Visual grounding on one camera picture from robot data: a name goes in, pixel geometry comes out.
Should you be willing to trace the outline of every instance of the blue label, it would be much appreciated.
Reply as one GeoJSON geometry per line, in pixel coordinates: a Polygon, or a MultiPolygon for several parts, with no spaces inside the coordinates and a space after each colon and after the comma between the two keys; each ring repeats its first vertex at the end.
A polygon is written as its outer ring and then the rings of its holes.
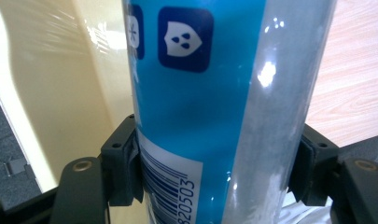
{"type": "Polygon", "coordinates": [[[159,14],[159,60],[166,67],[203,72],[209,65],[214,20],[205,9],[165,7],[159,14]]]}
{"type": "MultiPolygon", "coordinates": [[[[158,206],[154,217],[176,218],[177,223],[182,218],[178,215],[185,214],[182,223],[221,223],[265,0],[125,3],[125,8],[136,5],[143,11],[146,55],[136,60],[136,51],[130,51],[135,118],[143,135],[139,141],[151,142],[150,148],[142,150],[149,155],[160,151],[154,145],[202,166],[200,175],[192,175],[200,179],[188,175],[194,185],[173,187],[186,188],[184,193],[193,193],[193,198],[178,194],[165,200],[170,195],[155,193],[165,185],[152,172],[158,169],[153,164],[169,165],[147,157],[147,191],[161,195],[151,199],[152,206],[158,206]],[[163,209],[168,212],[160,217],[163,209]]],[[[170,182],[171,186],[177,183],[180,180],[170,182]]]]}

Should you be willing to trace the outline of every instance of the icon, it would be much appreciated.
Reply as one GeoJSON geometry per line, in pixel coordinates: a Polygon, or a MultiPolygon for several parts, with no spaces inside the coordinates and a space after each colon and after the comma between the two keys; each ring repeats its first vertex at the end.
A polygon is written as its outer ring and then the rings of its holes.
{"type": "Polygon", "coordinates": [[[135,16],[127,16],[127,31],[128,31],[128,43],[133,47],[133,48],[138,48],[140,45],[139,41],[139,24],[138,20],[136,19],[135,16]]]}
{"type": "Polygon", "coordinates": [[[165,67],[201,73],[210,63],[214,20],[199,8],[164,7],[159,14],[159,60],[165,67]]]}
{"type": "Polygon", "coordinates": [[[167,54],[175,57],[187,57],[203,43],[190,26],[176,21],[168,21],[164,40],[167,54]]]}
{"type": "Polygon", "coordinates": [[[137,59],[145,56],[143,12],[138,5],[128,5],[125,17],[128,52],[137,59]]]}

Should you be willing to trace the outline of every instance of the beige surface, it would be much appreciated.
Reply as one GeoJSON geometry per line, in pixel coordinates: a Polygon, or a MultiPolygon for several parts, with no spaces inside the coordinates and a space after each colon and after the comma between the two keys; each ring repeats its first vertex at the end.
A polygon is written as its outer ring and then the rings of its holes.
{"type": "Polygon", "coordinates": [[[133,113],[121,2],[0,1],[0,102],[43,191],[133,113]]]}
{"type": "Polygon", "coordinates": [[[135,200],[130,207],[110,207],[110,219],[116,224],[147,224],[148,214],[145,204],[135,200]]]}
{"type": "Polygon", "coordinates": [[[339,147],[378,135],[378,0],[337,2],[307,123],[339,147]]]}

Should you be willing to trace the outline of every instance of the bottle label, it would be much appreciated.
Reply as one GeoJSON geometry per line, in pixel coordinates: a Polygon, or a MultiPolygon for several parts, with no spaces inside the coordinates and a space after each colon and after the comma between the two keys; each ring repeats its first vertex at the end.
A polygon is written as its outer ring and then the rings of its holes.
{"type": "Polygon", "coordinates": [[[140,131],[138,135],[145,189],[155,223],[195,223],[203,163],[157,147],[140,131]]]}

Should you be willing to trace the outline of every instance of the plastic wrap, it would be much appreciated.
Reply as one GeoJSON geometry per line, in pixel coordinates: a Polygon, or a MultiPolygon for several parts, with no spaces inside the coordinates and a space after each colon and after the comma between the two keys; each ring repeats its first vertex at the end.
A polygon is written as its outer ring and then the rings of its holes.
{"type": "MultiPolygon", "coordinates": [[[[43,192],[98,156],[133,112],[121,2],[0,1],[0,104],[43,192]]],[[[112,209],[112,223],[145,212],[112,209]]]]}
{"type": "Polygon", "coordinates": [[[224,223],[276,223],[335,1],[269,0],[224,223]]]}
{"type": "Polygon", "coordinates": [[[154,223],[276,223],[334,1],[124,1],[154,223]]]}

